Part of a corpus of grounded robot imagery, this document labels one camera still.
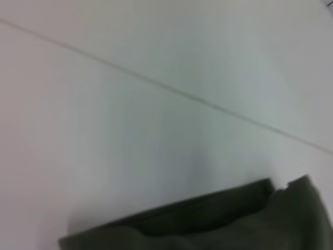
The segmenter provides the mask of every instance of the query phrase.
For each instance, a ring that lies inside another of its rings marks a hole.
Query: white wall
[[[321,3],[2,0],[0,18],[2,249],[264,177],[310,173],[333,215]]]

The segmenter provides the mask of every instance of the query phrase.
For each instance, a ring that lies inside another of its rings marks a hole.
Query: olive green cloth
[[[332,250],[333,233],[308,177],[270,180],[157,208],[72,235],[62,250]]]

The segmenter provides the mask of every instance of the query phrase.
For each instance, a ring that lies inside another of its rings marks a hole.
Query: green garment
[[[333,250],[308,177],[265,179],[131,216],[59,241],[62,250]]]

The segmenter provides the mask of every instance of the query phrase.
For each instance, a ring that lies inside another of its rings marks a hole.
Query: white surface
[[[2,0],[0,17],[333,151],[320,0]]]
[[[330,41],[331,32],[330,19],[320,7],[314,8],[314,12],[300,12],[295,20],[302,21],[292,22],[288,17],[299,8],[295,1],[290,8],[284,3],[284,9],[279,9],[279,3],[274,1],[265,5],[266,11],[247,6],[248,16],[245,9],[241,11],[240,2],[226,1],[229,9],[219,8],[221,3],[217,1],[209,5],[195,1],[188,2],[189,5],[180,1],[163,5],[138,2],[131,5],[128,1],[116,4],[2,0],[0,17],[45,35],[69,39],[66,41],[104,58],[141,67],[141,72],[155,74],[150,76],[168,84],[179,81],[176,87],[226,103],[254,120],[296,129],[303,138],[323,136],[320,142],[332,142],[331,116],[323,113],[329,108],[324,104],[329,103],[330,86],[321,75],[329,67],[310,72],[309,67],[314,67],[315,62],[306,60],[311,56],[320,66],[331,60],[326,54],[329,47],[318,47]],[[304,2],[304,6],[316,6]],[[197,8],[190,8],[194,3]],[[273,10],[283,11],[285,22],[269,15]],[[305,20],[317,22],[321,11],[322,25],[305,25]],[[136,18],[123,15],[134,12]],[[254,25],[254,16],[267,22]],[[198,17],[205,21],[196,22]],[[264,25],[269,23],[272,27],[268,30]],[[217,32],[220,24],[228,27]],[[256,27],[257,33],[248,29],[250,25]],[[303,32],[306,28],[295,32],[303,25],[318,32],[320,42],[309,41]],[[207,36],[197,36],[196,29],[205,31]],[[285,34],[302,36],[291,40]],[[219,35],[234,47],[222,46]],[[201,43],[198,38],[207,40]],[[269,38],[267,44],[272,49],[266,48],[258,59],[262,73],[259,77],[253,74],[254,58],[259,55],[256,39],[261,38]],[[305,38],[307,46],[313,47],[302,53],[309,47],[296,45]],[[127,48],[125,40],[130,43]],[[113,44],[121,47],[115,57],[111,57]],[[182,66],[169,64],[178,55],[185,60],[180,62]],[[293,81],[282,81],[284,77],[266,64],[268,57],[284,69],[294,67],[288,71]],[[221,70],[220,64],[226,67]],[[165,69],[171,71],[160,74]],[[223,84],[211,81],[220,77]],[[314,85],[316,79],[322,81]],[[322,127],[326,124],[323,121],[328,122],[327,127]],[[68,230],[83,230],[147,208],[263,177],[272,177],[277,186],[283,186],[305,173],[311,174],[333,215],[331,154],[4,24],[0,24],[0,129],[1,249],[57,249],[56,240]]]

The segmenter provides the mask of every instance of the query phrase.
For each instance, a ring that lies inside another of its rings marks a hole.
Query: dark green fabric
[[[60,241],[63,250],[333,249],[308,177],[273,193],[269,180],[194,198]]]

